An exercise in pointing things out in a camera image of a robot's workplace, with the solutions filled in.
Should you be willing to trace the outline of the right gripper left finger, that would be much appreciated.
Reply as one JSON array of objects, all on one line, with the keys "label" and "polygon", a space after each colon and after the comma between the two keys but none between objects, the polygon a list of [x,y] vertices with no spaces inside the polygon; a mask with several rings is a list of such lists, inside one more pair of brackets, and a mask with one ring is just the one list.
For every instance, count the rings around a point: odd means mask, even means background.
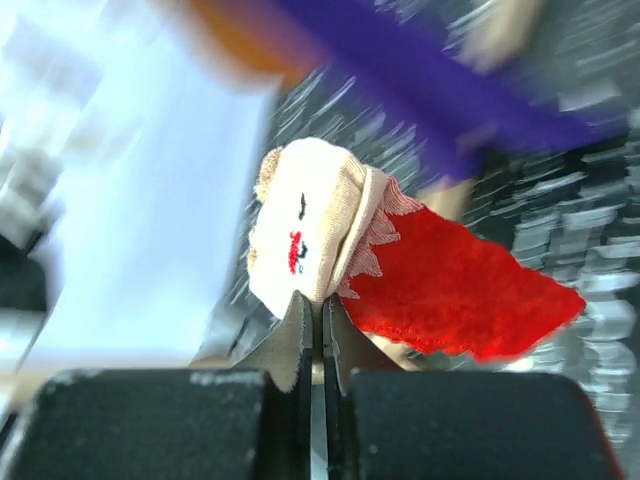
[{"label": "right gripper left finger", "polygon": [[1,450],[5,479],[307,479],[312,312],[229,369],[76,370],[47,380]]}]

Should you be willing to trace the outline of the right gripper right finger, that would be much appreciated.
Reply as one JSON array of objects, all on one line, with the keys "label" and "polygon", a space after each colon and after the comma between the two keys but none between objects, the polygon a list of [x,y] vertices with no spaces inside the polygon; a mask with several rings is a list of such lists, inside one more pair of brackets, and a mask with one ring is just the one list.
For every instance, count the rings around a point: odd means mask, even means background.
[{"label": "right gripper right finger", "polygon": [[547,373],[407,372],[323,307],[332,479],[620,479],[584,391]]}]

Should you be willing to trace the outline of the pink patterned sock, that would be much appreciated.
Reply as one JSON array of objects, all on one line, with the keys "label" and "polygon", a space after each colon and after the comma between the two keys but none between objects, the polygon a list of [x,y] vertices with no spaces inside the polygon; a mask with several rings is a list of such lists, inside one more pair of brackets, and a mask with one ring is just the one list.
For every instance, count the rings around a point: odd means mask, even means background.
[{"label": "pink patterned sock", "polygon": [[521,356],[584,310],[575,290],[324,140],[271,150],[255,194],[249,287],[276,317],[294,293],[315,307],[337,295],[364,333],[493,362]]}]

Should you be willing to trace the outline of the purple sock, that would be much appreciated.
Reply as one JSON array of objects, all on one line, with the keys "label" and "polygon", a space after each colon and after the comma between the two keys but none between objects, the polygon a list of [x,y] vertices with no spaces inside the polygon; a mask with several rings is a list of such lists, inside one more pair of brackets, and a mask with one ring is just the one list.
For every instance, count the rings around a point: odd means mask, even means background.
[{"label": "purple sock", "polygon": [[316,136],[377,166],[426,181],[469,179],[486,148],[564,153],[620,134],[609,103],[564,107],[521,78],[460,64],[455,37],[429,1],[285,1],[328,57],[274,115],[275,140]]}]

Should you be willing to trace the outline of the orange brown sock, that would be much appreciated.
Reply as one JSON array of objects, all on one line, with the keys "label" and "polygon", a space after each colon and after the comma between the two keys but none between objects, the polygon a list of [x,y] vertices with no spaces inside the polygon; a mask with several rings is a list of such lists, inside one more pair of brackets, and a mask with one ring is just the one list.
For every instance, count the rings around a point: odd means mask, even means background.
[{"label": "orange brown sock", "polygon": [[278,77],[291,88],[327,61],[327,52],[275,1],[188,1],[189,31],[246,79]]}]

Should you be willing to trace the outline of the wooden hanger stand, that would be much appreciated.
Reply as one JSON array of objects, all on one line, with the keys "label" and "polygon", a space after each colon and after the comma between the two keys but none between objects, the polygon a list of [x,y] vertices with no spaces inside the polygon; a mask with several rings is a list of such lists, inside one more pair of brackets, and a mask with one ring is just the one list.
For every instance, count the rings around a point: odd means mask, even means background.
[{"label": "wooden hanger stand", "polygon": [[[526,49],[544,3],[500,0],[479,4],[485,12],[469,27],[458,59],[478,73],[489,73]],[[419,191],[417,199],[440,216],[457,220],[473,187],[472,179],[444,178]]]}]

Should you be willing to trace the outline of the black marble pattern mat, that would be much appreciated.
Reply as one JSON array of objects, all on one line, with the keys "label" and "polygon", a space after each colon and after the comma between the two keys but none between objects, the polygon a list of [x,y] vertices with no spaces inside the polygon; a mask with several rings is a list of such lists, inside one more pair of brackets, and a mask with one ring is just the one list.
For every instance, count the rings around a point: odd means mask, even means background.
[{"label": "black marble pattern mat", "polygon": [[[481,1],[439,3],[439,15],[456,40],[456,60]],[[621,447],[639,436],[639,130],[630,117],[639,109],[639,5],[635,1],[542,1],[526,49],[484,76],[521,78],[536,99],[556,98],[564,107],[609,103],[623,110],[619,135],[564,153],[482,150],[481,167],[469,179],[473,191],[457,220],[476,237],[505,248],[521,265],[575,290],[582,313],[521,356],[479,362],[467,354],[420,353],[362,332],[385,346],[403,368],[491,369],[522,365],[526,372],[561,374],[574,380],[593,403],[604,432]],[[367,162],[349,147],[311,135],[275,140],[268,153],[296,140],[318,138],[350,151],[361,163],[393,177],[401,192],[419,191],[440,180],[402,176]],[[250,227],[243,243],[243,289],[251,292],[249,235],[260,210],[255,190]]]}]

